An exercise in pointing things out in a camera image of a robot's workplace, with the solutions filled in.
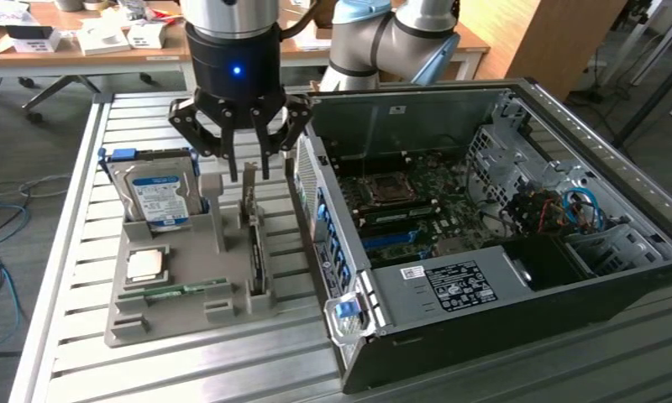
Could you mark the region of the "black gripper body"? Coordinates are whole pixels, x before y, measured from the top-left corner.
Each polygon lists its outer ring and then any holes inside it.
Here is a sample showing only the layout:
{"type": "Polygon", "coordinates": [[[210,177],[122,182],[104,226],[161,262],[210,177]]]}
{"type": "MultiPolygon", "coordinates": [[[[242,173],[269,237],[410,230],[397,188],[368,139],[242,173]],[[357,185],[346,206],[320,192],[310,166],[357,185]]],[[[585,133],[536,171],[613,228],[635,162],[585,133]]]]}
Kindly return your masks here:
{"type": "Polygon", "coordinates": [[[272,24],[261,34],[240,39],[209,36],[185,25],[197,89],[185,115],[202,113],[222,124],[230,111],[236,127],[269,125],[285,104],[280,79],[280,34],[272,24]]]}

